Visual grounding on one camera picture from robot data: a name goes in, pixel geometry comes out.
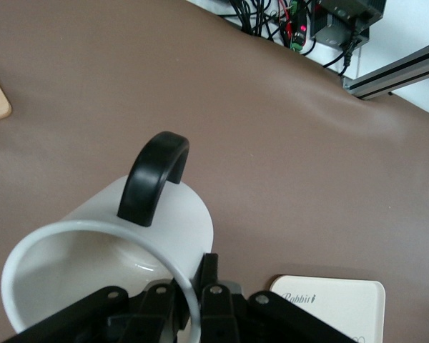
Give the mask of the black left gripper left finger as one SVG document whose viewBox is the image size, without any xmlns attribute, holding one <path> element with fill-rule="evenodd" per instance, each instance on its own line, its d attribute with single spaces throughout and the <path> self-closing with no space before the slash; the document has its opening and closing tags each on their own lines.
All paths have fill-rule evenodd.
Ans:
<svg viewBox="0 0 429 343">
<path fill-rule="evenodd" d="M 8 338 L 7 342 L 176 342 L 187 301 L 174 280 L 131 297 L 104 287 Z"/>
</svg>

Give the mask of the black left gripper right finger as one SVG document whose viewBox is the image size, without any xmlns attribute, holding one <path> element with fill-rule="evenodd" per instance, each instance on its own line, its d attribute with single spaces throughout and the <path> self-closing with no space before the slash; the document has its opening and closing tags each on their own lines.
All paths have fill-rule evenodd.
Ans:
<svg viewBox="0 0 429 343">
<path fill-rule="evenodd" d="M 218 255 L 197 271 L 201 342 L 352 342 L 349 336 L 271 291 L 245 298 L 218 279 Z"/>
</svg>

